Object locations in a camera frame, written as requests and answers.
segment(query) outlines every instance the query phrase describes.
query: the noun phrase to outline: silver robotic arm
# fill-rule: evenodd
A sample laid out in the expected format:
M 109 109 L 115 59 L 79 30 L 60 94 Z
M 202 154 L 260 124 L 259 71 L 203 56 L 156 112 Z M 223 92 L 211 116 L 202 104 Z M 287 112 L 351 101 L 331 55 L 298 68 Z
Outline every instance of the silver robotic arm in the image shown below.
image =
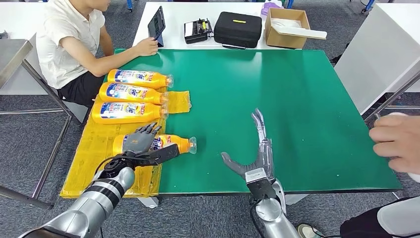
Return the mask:
M 301 238 L 295 227 L 286 218 L 286 202 L 283 187 L 274 177 L 271 140 L 267 139 L 262 113 L 255 109 L 251 114 L 258 131 L 257 159 L 250 165 L 241 165 L 226 152 L 222 152 L 224 163 L 246 182 L 254 199 L 255 211 L 265 227 L 264 238 Z
M 163 163 L 179 155 L 176 144 L 149 152 L 159 131 L 156 123 L 136 130 L 127 138 L 124 153 L 106 161 L 104 170 L 95 173 L 93 181 L 67 211 L 40 228 L 26 232 L 20 238 L 93 238 L 102 223 L 111 215 L 125 192 L 134 183 L 137 166 Z

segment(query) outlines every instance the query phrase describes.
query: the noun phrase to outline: black pants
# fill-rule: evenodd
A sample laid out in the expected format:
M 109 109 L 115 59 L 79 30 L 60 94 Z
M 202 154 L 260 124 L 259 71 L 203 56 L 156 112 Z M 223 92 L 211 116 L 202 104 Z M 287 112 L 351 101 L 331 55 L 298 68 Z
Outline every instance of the black pants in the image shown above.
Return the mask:
M 395 202 L 391 202 L 390 204 L 407 199 L 410 198 L 403 198 Z M 392 236 L 390 236 L 378 222 L 378 211 L 382 207 L 373 208 L 357 217 L 353 217 L 350 220 L 345 221 L 340 226 L 341 238 L 392 238 Z
M 58 89 L 58 97 L 91 108 L 103 81 L 104 76 L 96 77 L 88 71 Z

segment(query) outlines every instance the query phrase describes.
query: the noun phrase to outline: yellow plastic bag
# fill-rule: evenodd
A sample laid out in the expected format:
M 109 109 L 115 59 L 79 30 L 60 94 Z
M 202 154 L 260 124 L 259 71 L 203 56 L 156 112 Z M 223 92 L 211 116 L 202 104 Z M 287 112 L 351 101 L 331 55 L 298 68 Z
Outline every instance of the yellow plastic bag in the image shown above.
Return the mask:
M 165 88 L 161 88 L 159 91 L 164 92 Z M 169 92 L 168 107 L 169 113 L 189 112 L 191 107 L 189 92 Z M 163 134 L 166 120 L 157 119 L 155 121 L 162 126 L 159 133 Z M 121 134 L 131 134 L 137 128 L 147 124 L 149 123 L 97 124 L 89 115 L 60 196 L 63 198 L 79 197 L 92 181 L 97 166 L 104 159 L 113 156 L 112 145 L 115 137 Z M 162 165 L 137 167 L 134 184 L 124 197 L 156 196 L 159 191 L 161 168 Z

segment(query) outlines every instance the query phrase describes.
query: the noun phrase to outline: black case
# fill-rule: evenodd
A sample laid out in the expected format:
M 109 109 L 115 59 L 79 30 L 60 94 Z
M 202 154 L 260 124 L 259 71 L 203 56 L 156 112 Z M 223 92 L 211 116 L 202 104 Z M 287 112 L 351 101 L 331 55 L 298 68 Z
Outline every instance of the black case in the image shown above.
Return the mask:
M 214 26 L 214 40 L 218 43 L 255 48 L 261 36 L 262 20 L 232 12 L 222 12 Z

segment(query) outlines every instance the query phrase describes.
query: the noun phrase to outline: orange bottle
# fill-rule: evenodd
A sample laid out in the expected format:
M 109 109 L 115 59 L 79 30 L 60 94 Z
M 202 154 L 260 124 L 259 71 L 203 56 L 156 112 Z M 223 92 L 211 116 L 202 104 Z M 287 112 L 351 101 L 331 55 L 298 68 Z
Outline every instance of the orange bottle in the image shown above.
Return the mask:
M 172 87 L 172 75 L 158 72 L 113 69 L 108 73 L 107 81 L 111 83 L 127 83 L 131 85 L 158 89 Z
M 168 101 L 168 92 L 123 83 L 104 83 L 99 89 L 104 102 L 147 102 L 162 105 Z
M 99 124 L 150 122 L 167 118 L 167 109 L 152 103 L 95 103 L 92 118 Z
M 115 137 L 114 143 L 112 145 L 112 151 L 115 155 L 121 154 L 123 152 L 122 148 L 128 136 L 129 135 L 118 135 L 117 137 Z M 176 135 L 156 135 L 152 142 L 152 145 L 150 146 L 150 149 L 158 150 L 169 143 L 177 144 L 180 154 L 188 152 L 191 154 L 195 154 L 197 152 L 197 139 L 195 137 L 191 137 L 190 139 L 184 139 Z

